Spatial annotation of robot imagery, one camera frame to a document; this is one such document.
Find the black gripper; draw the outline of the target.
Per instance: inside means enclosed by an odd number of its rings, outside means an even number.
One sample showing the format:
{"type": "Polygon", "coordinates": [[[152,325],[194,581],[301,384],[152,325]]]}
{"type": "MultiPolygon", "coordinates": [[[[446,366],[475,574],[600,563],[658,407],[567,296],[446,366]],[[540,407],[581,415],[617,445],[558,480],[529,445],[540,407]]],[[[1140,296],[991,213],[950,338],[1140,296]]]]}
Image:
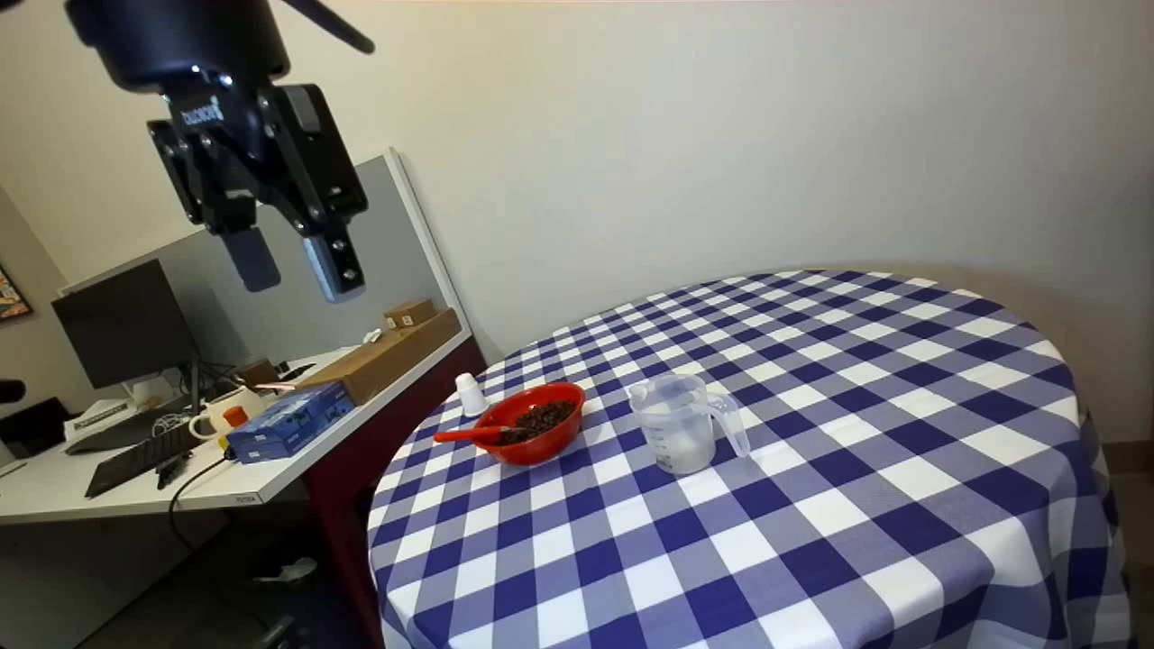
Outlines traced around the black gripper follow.
{"type": "Polygon", "coordinates": [[[232,76],[159,76],[170,116],[152,144],[192,222],[228,233],[224,250],[249,293],[280,281],[256,204],[274,204],[301,233],[327,301],[352,296],[365,270],[343,229],[369,209],[325,93],[314,82],[252,86],[232,76]]]}

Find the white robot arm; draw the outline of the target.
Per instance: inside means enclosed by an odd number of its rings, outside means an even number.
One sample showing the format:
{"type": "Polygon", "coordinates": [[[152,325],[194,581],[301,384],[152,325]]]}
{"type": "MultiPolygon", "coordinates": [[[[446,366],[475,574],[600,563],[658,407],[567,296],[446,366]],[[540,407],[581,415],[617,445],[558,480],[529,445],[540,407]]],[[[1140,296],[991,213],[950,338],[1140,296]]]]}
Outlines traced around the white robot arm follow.
{"type": "Polygon", "coordinates": [[[287,55],[269,0],[64,0],[64,12],[117,86],[167,96],[152,144],[186,219],[224,242],[249,293],[280,281],[260,204],[303,237],[325,300],[365,284],[351,219],[369,195],[325,93],[278,86],[287,55]]]}

